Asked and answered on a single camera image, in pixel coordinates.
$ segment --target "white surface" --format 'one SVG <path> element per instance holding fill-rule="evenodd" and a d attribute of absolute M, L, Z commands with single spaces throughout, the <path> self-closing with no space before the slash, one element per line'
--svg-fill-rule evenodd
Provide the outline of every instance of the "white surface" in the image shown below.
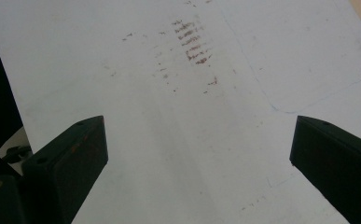
<path fill-rule="evenodd" d="M 345 0 L 3 0 L 0 54 L 34 150 L 104 114 L 74 223 L 346 223 L 288 159 L 298 114 L 361 137 Z"/>

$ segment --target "pencil marks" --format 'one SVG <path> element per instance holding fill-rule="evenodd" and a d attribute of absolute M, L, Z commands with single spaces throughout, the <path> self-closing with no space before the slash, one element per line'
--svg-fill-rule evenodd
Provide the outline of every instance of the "pencil marks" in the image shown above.
<path fill-rule="evenodd" d="M 172 22 L 174 33 L 177 35 L 180 45 L 185 49 L 188 60 L 196 65 L 206 63 L 213 54 L 210 53 L 206 41 L 203 41 L 204 26 L 201 25 L 199 16 L 194 17 L 195 20 L 187 21 L 176 20 Z"/>

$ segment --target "paper sheet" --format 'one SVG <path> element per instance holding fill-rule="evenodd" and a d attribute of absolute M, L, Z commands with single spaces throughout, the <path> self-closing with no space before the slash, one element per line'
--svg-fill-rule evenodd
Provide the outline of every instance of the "paper sheet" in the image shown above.
<path fill-rule="evenodd" d="M 348 1 L 5 0 L 0 54 L 34 150 L 104 115 L 74 223 L 346 223 L 288 157 L 298 114 L 361 137 Z"/>

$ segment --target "black machine part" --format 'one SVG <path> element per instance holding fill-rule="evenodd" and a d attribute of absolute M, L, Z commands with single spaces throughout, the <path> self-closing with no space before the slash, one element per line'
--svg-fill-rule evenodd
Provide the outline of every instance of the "black machine part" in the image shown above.
<path fill-rule="evenodd" d="M 0 175 L 0 223 L 69 224 L 107 164 L 103 116 L 82 120 Z"/>
<path fill-rule="evenodd" d="M 299 116 L 290 160 L 350 223 L 361 223 L 360 138 Z"/>

